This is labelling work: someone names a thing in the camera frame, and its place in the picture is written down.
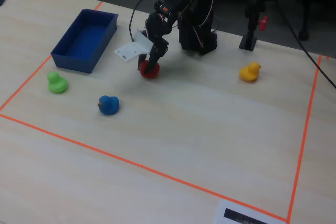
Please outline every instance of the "yellow rubber duck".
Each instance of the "yellow rubber duck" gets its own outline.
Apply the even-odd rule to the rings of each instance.
[[[258,63],[252,62],[250,65],[243,67],[239,71],[240,78],[243,81],[256,81],[259,77],[260,68],[261,66]]]

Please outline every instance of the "red ball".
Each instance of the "red ball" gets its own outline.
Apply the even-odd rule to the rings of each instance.
[[[147,60],[144,60],[143,62],[140,63],[140,74],[147,79],[156,78],[157,75],[159,74],[159,71],[160,71],[160,65],[158,63],[156,63],[154,69],[151,72],[145,74],[145,69],[146,69],[147,65],[148,65]]]

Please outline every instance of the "white card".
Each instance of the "white card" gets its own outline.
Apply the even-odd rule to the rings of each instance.
[[[228,200],[221,200],[217,208],[214,224],[240,224],[240,223],[266,223],[286,224],[269,215],[233,203]]]
[[[146,38],[139,30],[133,36],[134,42],[128,42],[114,52],[125,62],[139,55],[148,55],[154,43]]]

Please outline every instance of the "blue plastic bin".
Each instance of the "blue plastic bin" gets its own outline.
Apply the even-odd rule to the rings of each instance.
[[[83,9],[51,52],[58,68],[92,73],[117,30],[118,14]]]

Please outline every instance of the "red clip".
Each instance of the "red clip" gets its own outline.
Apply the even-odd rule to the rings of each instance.
[[[260,31],[265,31],[268,17],[265,16],[261,21],[259,21]]]

